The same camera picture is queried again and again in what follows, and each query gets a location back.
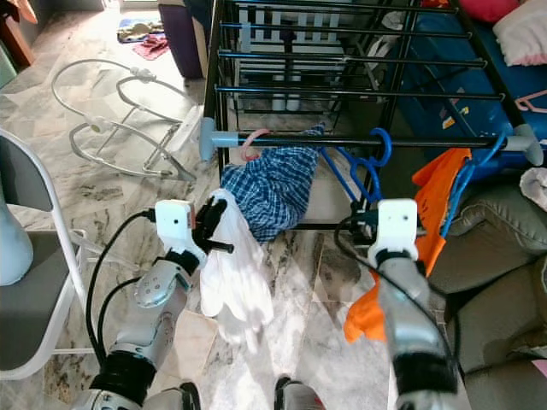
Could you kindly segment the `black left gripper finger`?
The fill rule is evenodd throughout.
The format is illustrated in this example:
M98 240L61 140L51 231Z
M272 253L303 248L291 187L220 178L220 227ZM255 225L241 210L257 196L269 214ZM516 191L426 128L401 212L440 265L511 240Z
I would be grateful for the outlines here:
M224 198L209 198L200 208L200 235L212 236L216 227L221 222L222 215L227 208L227 201Z

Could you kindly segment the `pink plastic hanger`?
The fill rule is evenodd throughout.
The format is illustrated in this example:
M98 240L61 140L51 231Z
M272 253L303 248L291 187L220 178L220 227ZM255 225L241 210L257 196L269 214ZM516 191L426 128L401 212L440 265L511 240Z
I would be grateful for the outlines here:
M536 99L547 98L547 89L543 89L539 92L524 95L523 97L517 97L515 99L515 105L522 112L532 112L536 114L547 114L547 105L539 107L535 104Z
M261 157L261 152L257 151L257 149L251 148L251 145L255 142L255 140L257 140L257 138L266 136L266 134L270 133L270 130L267 128L262 128L251 132L241 144L242 160L256 161L257 159L259 159L259 157Z

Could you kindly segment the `blue plaid shirt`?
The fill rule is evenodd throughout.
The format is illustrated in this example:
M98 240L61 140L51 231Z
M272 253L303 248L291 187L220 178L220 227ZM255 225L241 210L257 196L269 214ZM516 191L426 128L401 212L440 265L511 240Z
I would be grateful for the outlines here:
M296 227L309 207L320 149L263 149L256 161L226 165L221 188L235 198L258 243L269 243Z

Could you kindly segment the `dark grey sofa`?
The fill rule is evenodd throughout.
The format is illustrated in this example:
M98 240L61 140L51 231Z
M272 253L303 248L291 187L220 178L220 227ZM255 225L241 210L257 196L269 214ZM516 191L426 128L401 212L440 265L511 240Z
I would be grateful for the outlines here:
M430 277L472 410L547 410L547 213L519 181L470 185Z

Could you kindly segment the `black metal clothes rack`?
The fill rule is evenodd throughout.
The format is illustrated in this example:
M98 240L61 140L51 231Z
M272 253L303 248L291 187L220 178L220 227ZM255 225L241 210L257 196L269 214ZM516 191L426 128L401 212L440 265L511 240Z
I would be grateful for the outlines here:
M351 16L347 28L333 28L344 46L342 55L244 54L238 51L242 24L236 11L242 5L311 5L333 8ZM417 35L415 20L421 13L454 15L465 28L465 38L476 52L482 43L475 38L472 19L458 0L214 0L209 27L209 62L204 86L203 117L198 140L204 160L219 167L244 164L241 144L254 130L267 128L251 148L317 147L318 161L331 169L331 176L314 176L315 215L300 222L301 229L324 230L356 211L368 210L379 200L397 196L391 188L399 149L418 149L442 154L447 149L476 149L484 154L492 143L480 139L416 137L398 108L403 71L413 60L407 52ZM336 85L290 85L258 82L246 85L235 79L235 62L241 58L286 60L332 60L344 63ZM503 147L485 161L472 179L483 179L505 168L547 163L542 144L523 120L522 110L487 61L473 64L485 70L495 87L490 99L500 99L515 132L505 136Z

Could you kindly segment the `pale blue pillow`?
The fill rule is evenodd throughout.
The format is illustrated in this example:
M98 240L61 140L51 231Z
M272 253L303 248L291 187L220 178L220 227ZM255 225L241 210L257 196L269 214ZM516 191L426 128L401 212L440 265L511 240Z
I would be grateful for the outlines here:
M19 282L32 265L30 235L7 203L0 204L0 285Z

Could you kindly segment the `grey robot left leg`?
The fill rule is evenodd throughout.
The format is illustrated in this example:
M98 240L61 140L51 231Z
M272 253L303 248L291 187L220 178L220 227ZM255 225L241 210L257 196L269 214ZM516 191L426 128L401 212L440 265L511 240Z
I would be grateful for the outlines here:
M202 410L202 405L197 386L193 382L184 382L150 395L142 410Z

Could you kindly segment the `blue storage container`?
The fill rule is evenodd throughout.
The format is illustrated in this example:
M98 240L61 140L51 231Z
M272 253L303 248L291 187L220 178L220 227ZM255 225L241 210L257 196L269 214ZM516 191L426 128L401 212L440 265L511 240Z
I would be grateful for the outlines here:
M421 13L415 20L407 57L413 60L403 71L398 108L416 137L480 139L492 144L515 129L500 99L490 99L495 87L475 62L497 68L513 98L539 92L537 112L522 112L523 120L542 144L547 159L547 65L513 66L505 63L503 47L492 28L475 23L476 52L465 38L460 20L449 13Z

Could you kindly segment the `purple box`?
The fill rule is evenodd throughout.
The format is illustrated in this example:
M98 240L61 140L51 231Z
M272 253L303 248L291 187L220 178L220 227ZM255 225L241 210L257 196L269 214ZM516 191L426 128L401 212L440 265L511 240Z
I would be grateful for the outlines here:
M214 0L157 0L165 38L184 79L204 79L208 69L210 12Z

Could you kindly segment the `white cloth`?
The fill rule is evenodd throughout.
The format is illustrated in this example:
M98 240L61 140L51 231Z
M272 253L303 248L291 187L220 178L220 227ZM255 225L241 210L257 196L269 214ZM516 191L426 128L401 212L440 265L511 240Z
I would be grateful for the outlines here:
M547 213L547 167L528 168L520 176L521 194Z

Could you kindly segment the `white slatted crib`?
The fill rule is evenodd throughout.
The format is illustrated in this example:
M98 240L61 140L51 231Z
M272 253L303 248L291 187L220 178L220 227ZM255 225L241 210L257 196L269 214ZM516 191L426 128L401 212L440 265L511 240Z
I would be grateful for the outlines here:
M242 24L238 51L244 54L342 55L343 42L333 28L347 28L351 16L333 8L311 5L242 5L236 11ZM344 63L332 60L241 58L235 62L235 79L246 85L251 79L282 86L336 85Z

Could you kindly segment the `white folding chair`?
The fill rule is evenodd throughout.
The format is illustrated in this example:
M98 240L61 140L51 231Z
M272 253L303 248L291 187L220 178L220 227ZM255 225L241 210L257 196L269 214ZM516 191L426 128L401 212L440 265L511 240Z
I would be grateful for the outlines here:
M91 244L71 229L42 160L11 132L0 132L0 200L30 235L32 265L16 284L0 285L0 378L28 378L58 348L70 306L84 302L82 273Z

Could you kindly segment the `colourful floor cloth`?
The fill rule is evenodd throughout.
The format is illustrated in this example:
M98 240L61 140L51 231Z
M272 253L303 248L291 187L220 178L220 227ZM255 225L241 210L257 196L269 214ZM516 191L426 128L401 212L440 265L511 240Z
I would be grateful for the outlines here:
M120 44L132 44L132 50L145 60L159 59L169 51L164 25L159 19L122 19L116 30L116 39Z

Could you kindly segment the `pink pillow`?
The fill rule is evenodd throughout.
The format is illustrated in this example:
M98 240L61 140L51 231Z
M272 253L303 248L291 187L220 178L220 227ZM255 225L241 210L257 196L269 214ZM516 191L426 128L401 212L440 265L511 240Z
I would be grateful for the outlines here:
M462 11L473 20L493 24L522 4L522 0L458 0Z

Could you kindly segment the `brown wooden furniture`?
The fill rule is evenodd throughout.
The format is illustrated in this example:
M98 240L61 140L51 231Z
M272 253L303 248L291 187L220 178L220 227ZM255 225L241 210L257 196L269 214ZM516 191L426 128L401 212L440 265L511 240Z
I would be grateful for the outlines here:
M0 34L12 57L16 69L30 67L35 60L30 43L20 29L21 22L38 24L38 17L32 10L30 0L0 0Z

